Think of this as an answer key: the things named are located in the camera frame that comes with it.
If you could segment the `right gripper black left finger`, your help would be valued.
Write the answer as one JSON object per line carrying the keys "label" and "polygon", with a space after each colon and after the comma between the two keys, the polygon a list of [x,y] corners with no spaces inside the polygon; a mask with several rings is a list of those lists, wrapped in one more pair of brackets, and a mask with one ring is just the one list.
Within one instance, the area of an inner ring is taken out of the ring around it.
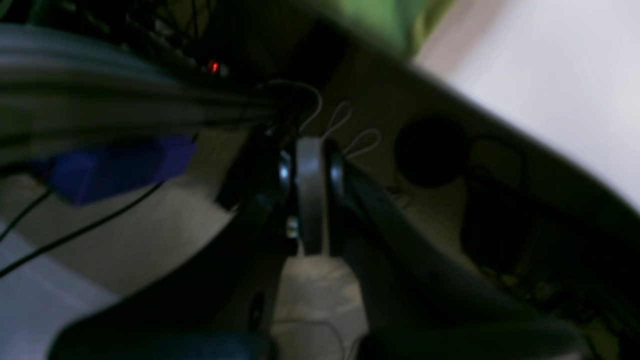
{"label": "right gripper black left finger", "polygon": [[253,130],[215,199],[235,216],[171,273],[67,326],[50,360],[276,360],[270,328],[286,235],[291,158],[282,133]]}

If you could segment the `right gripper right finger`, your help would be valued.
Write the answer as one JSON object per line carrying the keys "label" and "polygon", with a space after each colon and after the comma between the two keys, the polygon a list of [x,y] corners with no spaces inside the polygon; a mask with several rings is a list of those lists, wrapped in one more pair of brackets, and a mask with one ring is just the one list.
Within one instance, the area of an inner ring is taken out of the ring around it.
{"label": "right gripper right finger", "polygon": [[297,228],[306,256],[343,258],[369,331],[357,360],[585,360],[566,321],[471,275],[407,221],[382,187],[318,137],[295,142]]}

